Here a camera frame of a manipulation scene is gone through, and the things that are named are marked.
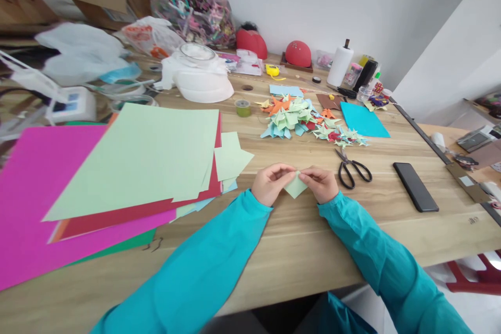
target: white plastic bag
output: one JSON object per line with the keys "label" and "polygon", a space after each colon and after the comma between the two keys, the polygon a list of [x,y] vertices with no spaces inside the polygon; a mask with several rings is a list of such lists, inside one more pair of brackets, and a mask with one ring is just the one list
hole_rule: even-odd
{"label": "white plastic bag", "polygon": [[55,29],[38,34],[35,39],[41,45],[61,52],[61,55],[48,59],[43,69],[61,86],[84,84],[128,66],[120,58],[127,52],[121,42],[92,26],[62,23]]}
{"label": "white plastic bag", "polygon": [[165,19],[148,16],[123,27],[122,33],[139,52],[163,59],[184,44],[170,26],[172,24]]}

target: hand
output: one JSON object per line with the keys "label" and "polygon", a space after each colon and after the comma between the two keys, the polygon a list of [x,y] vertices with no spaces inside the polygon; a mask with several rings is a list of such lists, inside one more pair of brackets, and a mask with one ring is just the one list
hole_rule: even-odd
{"label": "hand", "polygon": [[315,198],[321,205],[331,201],[339,193],[334,171],[311,166],[301,171],[299,179],[313,191]]}
{"label": "hand", "polygon": [[250,191],[259,203],[271,207],[280,191],[296,176],[293,166],[275,163],[258,171]]}

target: scissors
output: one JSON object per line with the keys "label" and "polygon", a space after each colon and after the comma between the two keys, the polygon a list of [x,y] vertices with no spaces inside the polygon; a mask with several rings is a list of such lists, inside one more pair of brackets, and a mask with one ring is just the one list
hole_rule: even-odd
{"label": "scissors", "polygon": [[[366,166],[364,166],[361,163],[358,163],[357,161],[351,161],[351,160],[349,160],[348,157],[346,156],[346,152],[344,150],[342,150],[341,152],[339,152],[338,150],[336,150],[336,153],[342,159],[341,165],[339,166],[339,172],[338,172],[339,180],[341,181],[341,184],[343,184],[346,188],[353,189],[355,187],[355,180],[353,180],[353,177],[352,177],[350,171],[348,171],[348,168],[346,167],[347,164],[352,164],[353,167],[355,167],[356,171],[359,173],[360,177],[363,180],[367,181],[368,183],[372,181],[372,174],[371,174],[371,172],[369,171],[369,169]],[[359,167],[363,168],[365,170],[365,172],[367,172],[367,174],[369,175],[369,178],[366,178],[362,174],[362,171],[360,171]],[[348,175],[348,177],[350,178],[351,185],[348,185],[343,180],[343,176],[341,175],[341,170],[343,168],[346,171],[346,174]]]}

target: black scissors handle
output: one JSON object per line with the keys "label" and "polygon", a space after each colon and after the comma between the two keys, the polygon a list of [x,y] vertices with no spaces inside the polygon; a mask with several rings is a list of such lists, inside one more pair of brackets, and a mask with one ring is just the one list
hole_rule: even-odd
{"label": "black scissors handle", "polygon": [[[344,170],[346,171],[346,175],[348,175],[348,177],[350,178],[350,181],[351,181],[351,185],[348,185],[344,179],[343,179],[343,175],[341,174],[342,170],[343,170],[343,167],[344,167]],[[344,161],[341,162],[341,164],[339,165],[339,173],[338,173],[338,176],[339,176],[339,181],[341,182],[342,185],[344,185],[346,188],[348,189],[353,189],[355,187],[355,180],[353,179],[353,176],[351,175],[350,171],[348,171],[348,168],[346,167],[346,163]]]}
{"label": "black scissors handle", "polygon": [[[351,164],[355,167],[356,171],[359,173],[360,177],[363,180],[367,181],[368,183],[372,181],[372,173],[369,171],[369,169],[366,166],[364,166],[362,163],[358,163],[357,161],[351,161]],[[369,176],[368,178],[366,178],[362,174],[362,171],[360,171],[359,166],[361,168],[363,168],[365,170],[365,172],[367,172],[367,175]]]}

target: person's left hand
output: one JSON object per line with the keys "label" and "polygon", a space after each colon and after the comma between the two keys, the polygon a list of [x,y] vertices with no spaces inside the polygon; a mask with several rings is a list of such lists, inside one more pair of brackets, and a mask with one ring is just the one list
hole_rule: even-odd
{"label": "person's left hand", "polygon": [[294,180],[296,168],[284,163],[275,163],[260,171],[256,175],[250,191],[259,203],[271,207],[280,191]]}

